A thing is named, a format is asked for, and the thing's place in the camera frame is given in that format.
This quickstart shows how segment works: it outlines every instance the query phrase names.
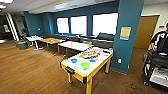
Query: wooden door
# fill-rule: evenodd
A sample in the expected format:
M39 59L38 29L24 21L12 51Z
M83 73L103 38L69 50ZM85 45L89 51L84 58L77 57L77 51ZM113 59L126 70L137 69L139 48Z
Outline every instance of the wooden door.
M159 16L142 16L139 22L134 47L148 49Z

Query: tabletop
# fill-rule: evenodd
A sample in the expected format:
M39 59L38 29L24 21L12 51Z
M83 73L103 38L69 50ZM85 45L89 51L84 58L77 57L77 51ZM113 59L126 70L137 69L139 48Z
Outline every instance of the tabletop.
M62 42L62 40L55 39L55 38L46 38L46 39L42 39L42 40L39 40L39 41L49 43L49 44L56 44L56 43Z
M63 61L62 63L69 66L70 68L74 69L75 71L79 71L80 73L82 73L83 75L89 75L96 67L98 67L105 59L107 59L108 57L110 57L113 54L113 50L108 50L108 49L102 49L102 48L98 48L98 47L92 47L87 51L92 51L92 50L96 50L97 53L99 53L97 58L94 58L96 61L95 62L90 62L91 59L84 59L84 58L80 58L81 55L83 55L82 53L79 53L78 55L75 55L65 61ZM72 63L71 59L77 59L76 63ZM81 64L83 62L88 62L90 63L90 67L87 70L84 70L81 66Z
M93 46L90 44L84 44L84 43L73 42L73 41L63 42L63 43L60 43L59 45L70 49L75 49L78 51L85 51L87 48L90 48Z
M43 38L39 37L39 36L30 36L30 37L26 37L29 41L36 41L36 40L42 40Z

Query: blue wall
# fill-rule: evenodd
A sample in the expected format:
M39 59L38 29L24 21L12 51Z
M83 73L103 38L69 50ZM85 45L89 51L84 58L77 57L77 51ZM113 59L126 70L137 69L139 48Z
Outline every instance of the blue wall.
M120 0L119 1L119 18L117 32L114 39L114 56L112 58L113 70L127 73L131 53L141 17L144 0ZM120 40L120 31L122 27L131 27L129 40Z
M55 34L56 33L56 26L55 21L53 19L53 13L42 13L42 20L45 29L45 33L47 34Z
M96 4L96 5L56 12L54 13L54 21L56 23L56 20L59 17L67 17L70 19L71 17L75 17L75 16L87 16L87 35L92 35L93 15L105 14L105 13L117 13L118 5L119 5L118 2L119 1L116 0L116 1L111 1L111 2L102 3L102 4Z
M30 14L28 12L24 12L24 15L30 36L35 34L42 36L42 34L45 32L42 16L40 14Z

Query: wall sign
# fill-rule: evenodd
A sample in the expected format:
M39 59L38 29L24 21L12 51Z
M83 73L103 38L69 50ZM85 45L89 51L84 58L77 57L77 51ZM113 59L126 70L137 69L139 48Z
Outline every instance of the wall sign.
M5 32L10 32L8 25L4 25L4 28L5 28Z
M121 33L120 33L120 39L129 40L130 32L131 32L131 27L122 27Z

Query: wooden floor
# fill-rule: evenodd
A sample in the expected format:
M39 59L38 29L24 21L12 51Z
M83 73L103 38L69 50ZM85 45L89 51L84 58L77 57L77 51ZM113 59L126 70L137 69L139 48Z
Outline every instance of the wooden floor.
M67 73L59 66L62 55L34 47L19 50L14 42L0 44L0 94L85 94L86 84L76 79L68 83ZM143 85L143 54L133 49L128 75L104 67L93 77L92 94L167 94Z

